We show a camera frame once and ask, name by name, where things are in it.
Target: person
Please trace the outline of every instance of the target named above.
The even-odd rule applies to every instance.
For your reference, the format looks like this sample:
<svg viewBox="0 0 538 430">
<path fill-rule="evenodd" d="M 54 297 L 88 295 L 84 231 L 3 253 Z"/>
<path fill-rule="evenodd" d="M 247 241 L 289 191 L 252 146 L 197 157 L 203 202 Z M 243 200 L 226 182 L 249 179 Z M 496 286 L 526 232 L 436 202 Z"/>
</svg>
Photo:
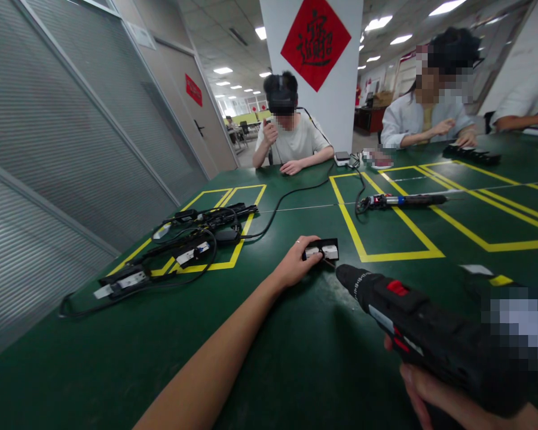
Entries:
<svg viewBox="0 0 538 430">
<path fill-rule="evenodd" d="M 480 39 L 467 29 L 449 27 L 428 46 L 417 47 L 421 75 L 402 97 L 386 109 L 381 144 L 407 148 L 456 139 L 461 146 L 476 146 L 476 128 L 466 115 L 461 97 L 445 94 L 463 69 L 478 58 Z"/>
<path fill-rule="evenodd" d="M 291 72 L 267 76 L 263 89 L 275 121 L 263 120 L 253 155 L 255 168 L 261 167 L 271 147 L 274 148 L 273 159 L 283 164 L 280 170 L 288 175 L 333 158 L 333 147 L 327 142 L 319 123 L 306 112 L 295 110 L 298 103 L 297 80 Z M 276 109 L 271 106 L 271 93 L 276 94 L 283 89 L 292 97 L 291 105 Z"/>
<path fill-rule="evenodd" d="M 270 309 L 287 288 L 299 283 L 321 261 L 321 253 L 302 259 L 308 244 L 318 239 L 318 236 L 299 237 L 277 268 L 167 384 L 134 430 L 213 428 Z M 388 351 L 392 349 L 390 338 L 385 338 L 384 347 Z M 432 430 L 423 401 L 447 412 L 467 430 L 538 430 L 538 410 L 531 404 L 514 418 L 502 419 L 419 368 L 403 364 L 400 371 L 423 430 Z"/>
<path fill-rule="evenodd" d="M 523 130 L 538 125 L 538 75 L 510 91 L 490 119 L 496 131 Z"/>
</svg>

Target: green workbench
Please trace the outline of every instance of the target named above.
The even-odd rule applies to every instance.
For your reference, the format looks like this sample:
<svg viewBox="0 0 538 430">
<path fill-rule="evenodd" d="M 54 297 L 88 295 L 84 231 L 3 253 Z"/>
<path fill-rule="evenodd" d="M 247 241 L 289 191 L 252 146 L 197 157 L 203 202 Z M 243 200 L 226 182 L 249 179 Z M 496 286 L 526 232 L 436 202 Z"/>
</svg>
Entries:
<svg viewBox="0 0 538 430">
<path fill-rule="evenodd" d="M 131 428 L 300 235 L 338 238 L 340 263 L 398 278 L 470 318 L 478 319 L 480 308 L 463 288 L 459 264 L 482 264 L 538 286 L 538 184 L 530 185 L 538 182 L 538 138 L 480 142 L 503 154 L 499 166 L 451 162 L 442 157 L 444 145 L 431 144 L 393 153 L 395 170 L 384 175 L 362 169 L 374 182 L 365 195 L 470 190 L 452 194 L 459 199 L 438 210 L 375 211 L 356 220 L 360 181 L 335 166 L 331 182 L 288 196 L 264 237 L 220 249 L 213 270 L 196 282 L 140 294 L 87 318 L 60 320 L 52 312 L 0 356 L 0 429 Z M 248 222 L 254 234 L 281 195 L 321 182 L 329 166 L 293 177 L 277 166 L 222 173 L 188 203 L 205 209 L 258 201 L 260 213 Z M 481 188 L 490 189 L 472 191 Z M 148 237 L 100 276 L 149 249 Z M 173 268 L 165 259 L 154 269 Z M 93 279 L 75 295 L 75 306 L 98 304 L 97 288 Z M 397 354 L 383 349 L 376 322 L 319 266 L 267 318 L 216 428 L 418 429 L 398 364 Z M 538 393 L 532 400 L 538 406 Z"/>
</svg>

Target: black drill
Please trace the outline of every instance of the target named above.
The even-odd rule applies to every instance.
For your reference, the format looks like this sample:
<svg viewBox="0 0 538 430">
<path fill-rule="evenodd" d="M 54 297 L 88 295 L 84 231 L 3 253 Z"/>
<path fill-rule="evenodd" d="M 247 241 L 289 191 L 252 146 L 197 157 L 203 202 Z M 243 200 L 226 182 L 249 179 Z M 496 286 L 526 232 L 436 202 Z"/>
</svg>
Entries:
<svg viewBox="0 0 538 430">
<path fill-rule="evenodd" d="M 501 417 L 516 415 L 527 403 L 525 375 L 507 357 L 498 357 L 483 325 L 445 312 L 425 294 L 380 274 L 341 265 L 337 279 L 390 336 L 405 363 L 425 369 Z M 462 428 L 426 405 L 435 430 Z"/>
</svg>

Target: red sign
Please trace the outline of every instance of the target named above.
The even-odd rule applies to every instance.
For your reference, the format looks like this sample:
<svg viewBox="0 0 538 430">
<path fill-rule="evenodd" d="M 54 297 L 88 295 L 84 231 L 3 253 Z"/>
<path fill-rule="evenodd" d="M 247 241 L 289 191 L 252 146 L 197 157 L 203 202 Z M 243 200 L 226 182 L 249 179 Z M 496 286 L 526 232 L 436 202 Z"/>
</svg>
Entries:
<svg viewBox="0 0 538 430">
<path fill-rule="evenodd" d="M 326 0 L 303 0 L 281 55 L 319 91 L 351 35 Z"/>
<path fill-rule="evenodd" d="M 201 90 L 197 86 L 197 84 L 191 79 L 187 73 L 185 74 L 185 91 L 189 94 L 189 96 L 195 100 L 195 102 L 203 107 L 203 99 L 201 98 Z"/>
</svg>

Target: white label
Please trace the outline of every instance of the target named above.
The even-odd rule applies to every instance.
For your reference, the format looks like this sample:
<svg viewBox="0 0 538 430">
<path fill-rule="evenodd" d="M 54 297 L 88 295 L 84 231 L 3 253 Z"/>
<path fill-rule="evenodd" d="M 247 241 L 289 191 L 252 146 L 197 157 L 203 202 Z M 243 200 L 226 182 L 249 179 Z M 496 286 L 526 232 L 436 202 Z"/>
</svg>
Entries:
<svg viewBox="0 0 538 430">
<path fill-rule="evenodd" d="M 405 342 L 408 343 L 411 348 L 413 348 L 416 352 L 418 352 L 420 355 L 424 357 L 423 350 L 420 348 L 420 346 L 417 346 L 412 342 L 412 340 L 408 339 L 406 336 L 404 336 Z"/>
<path fill-rule="evenodd" d="M 379 323 L 384 325 L 392 334 L 395 333 L 395 327 L 393 326 L 393 321 L 389 317 L 382 314 L 380 311 L 376 310 L 371 305 L 369 305 L 369 312 L 371 313 L 371 316 L 375 320 L 377 320 Z"/>
</svg>

